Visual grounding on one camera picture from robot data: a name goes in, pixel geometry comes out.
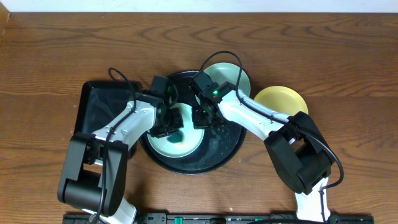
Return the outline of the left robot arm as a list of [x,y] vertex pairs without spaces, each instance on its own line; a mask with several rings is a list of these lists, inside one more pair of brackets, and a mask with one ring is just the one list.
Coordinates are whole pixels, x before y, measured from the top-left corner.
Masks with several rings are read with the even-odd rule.
[[162,138],[182,127],[180,110],[167,97],[134,95],[103,128],[72,136],[58,200],[90,213],[90,223],[133,223],[137,209],[124,198],[129,151],[146,132]]

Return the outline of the yellow plate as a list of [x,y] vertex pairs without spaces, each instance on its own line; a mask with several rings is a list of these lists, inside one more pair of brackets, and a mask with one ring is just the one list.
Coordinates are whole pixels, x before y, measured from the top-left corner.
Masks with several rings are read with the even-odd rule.
[[308,107],[302,96],[286,86],[267,87],[254,97],[254,101],[274,111],[292,116],[299,111],[308,114]]

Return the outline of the green yellow sponge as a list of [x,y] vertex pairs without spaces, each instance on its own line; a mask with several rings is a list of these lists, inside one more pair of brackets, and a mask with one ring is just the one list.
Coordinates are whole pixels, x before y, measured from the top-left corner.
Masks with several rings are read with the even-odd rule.
[[184,139],[184,135],[181,131],[172,133],[170,136],[167,137],[168,142],[171,142],[172,144],[182,143],[183,139]]

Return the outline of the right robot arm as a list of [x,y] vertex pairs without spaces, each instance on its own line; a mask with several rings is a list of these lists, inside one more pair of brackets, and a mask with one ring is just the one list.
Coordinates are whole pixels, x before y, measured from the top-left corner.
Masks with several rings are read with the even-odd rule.
[[263,140],[275,171],[295,193],[297,218],[327,222],[331,216],[326,189],[331,167],[337,162],[308,114],[289,115],[269,109],[230,82],[192,83],[199,98],[193,109],[197,129],[234,122]]

